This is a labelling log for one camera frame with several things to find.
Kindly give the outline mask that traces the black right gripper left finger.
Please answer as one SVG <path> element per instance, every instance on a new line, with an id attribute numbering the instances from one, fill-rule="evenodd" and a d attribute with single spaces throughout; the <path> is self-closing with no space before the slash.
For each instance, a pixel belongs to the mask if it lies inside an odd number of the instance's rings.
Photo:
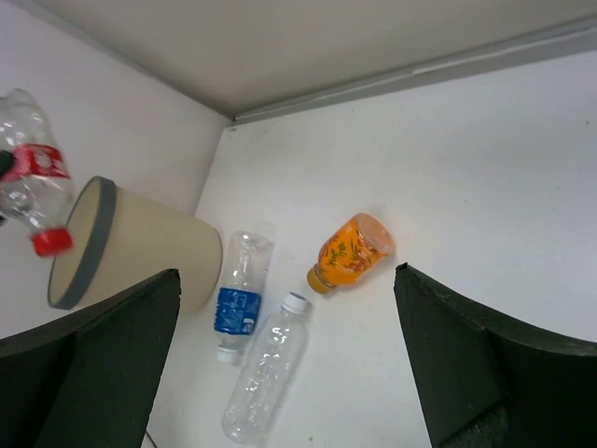
<path id="1" fill-rule="evenodd" d="M 2 339 L 2 446 L 141 446 L 180 295 L 169 269 Z"/>

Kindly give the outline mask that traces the clear unlabelled plastic bottle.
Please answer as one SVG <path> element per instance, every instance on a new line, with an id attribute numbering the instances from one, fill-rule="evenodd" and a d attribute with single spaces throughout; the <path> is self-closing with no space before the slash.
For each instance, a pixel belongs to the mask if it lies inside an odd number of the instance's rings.
<path id="1" fill-rule="evenodd" d="M 259 329 L 223 413 L 228 439 L 256 445 L 267 438 L 308 341 L 308 301 L 286 294 Z"/>

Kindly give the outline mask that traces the orange plastic bottle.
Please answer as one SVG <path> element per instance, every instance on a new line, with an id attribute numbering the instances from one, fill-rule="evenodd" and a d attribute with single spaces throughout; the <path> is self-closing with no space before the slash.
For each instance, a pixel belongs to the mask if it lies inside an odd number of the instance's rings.
<path id="1" fill-rule="evenodd" d="M 358 213 L 322 245 L 317 262 L 307 272 L 307 283 L 322 295 L 350 287 L 395 250 L 394 238 L 381 222 Z"/>

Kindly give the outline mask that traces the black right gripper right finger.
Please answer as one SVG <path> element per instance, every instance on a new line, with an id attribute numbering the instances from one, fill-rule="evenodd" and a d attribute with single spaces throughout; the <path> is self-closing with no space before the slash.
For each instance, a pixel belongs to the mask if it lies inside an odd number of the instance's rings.
<path id="1" fill-rule="evenodd" d="M 407 263 L 394 292 L 432 446 L 595 446 L 595 343 L 472 301 Z"/>

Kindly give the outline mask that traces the red label plastic bottle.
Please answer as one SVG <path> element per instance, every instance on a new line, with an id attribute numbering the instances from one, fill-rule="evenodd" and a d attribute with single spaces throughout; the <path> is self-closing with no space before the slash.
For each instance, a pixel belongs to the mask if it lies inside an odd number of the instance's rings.
<path id="1" fill-rule="evenodd" d="M 1 216 L 19 221 L 40 258 L 70 250 L 66 215 L 75 186 L 49 119 L 33 95 L 1 98 Z"/>

